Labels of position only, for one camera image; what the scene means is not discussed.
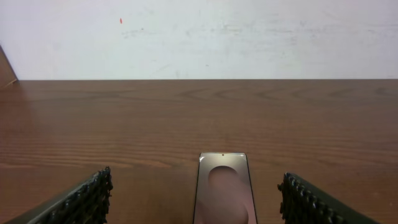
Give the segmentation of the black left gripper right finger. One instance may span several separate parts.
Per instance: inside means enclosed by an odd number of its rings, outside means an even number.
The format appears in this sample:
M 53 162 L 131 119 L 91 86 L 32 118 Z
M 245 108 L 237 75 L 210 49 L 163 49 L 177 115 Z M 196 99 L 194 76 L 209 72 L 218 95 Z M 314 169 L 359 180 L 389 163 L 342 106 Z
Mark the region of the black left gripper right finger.
M 280 214 L 285 224 L 377 223 L 297 174 L 286 172 L 277 188 L 282 193 Z

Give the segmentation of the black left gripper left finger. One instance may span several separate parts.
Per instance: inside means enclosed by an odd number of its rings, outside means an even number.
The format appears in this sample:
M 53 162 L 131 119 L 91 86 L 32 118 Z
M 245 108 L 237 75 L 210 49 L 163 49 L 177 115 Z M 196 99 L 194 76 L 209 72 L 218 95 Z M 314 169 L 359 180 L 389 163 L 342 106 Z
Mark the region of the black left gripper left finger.
M 7 224 L 104 224 L 109 213 L 111 169 L 105 167 L 69 190 L 15 217 Z

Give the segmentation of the Galaxy smartphone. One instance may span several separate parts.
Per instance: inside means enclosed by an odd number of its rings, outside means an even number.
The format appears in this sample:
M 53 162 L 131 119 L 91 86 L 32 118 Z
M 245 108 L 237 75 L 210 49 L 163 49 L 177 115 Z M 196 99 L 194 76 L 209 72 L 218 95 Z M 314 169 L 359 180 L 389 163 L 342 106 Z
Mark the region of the Galaxy smartphone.
M 257 224 L 245 153 L 200 154 L 193 224 L 200 223 Z

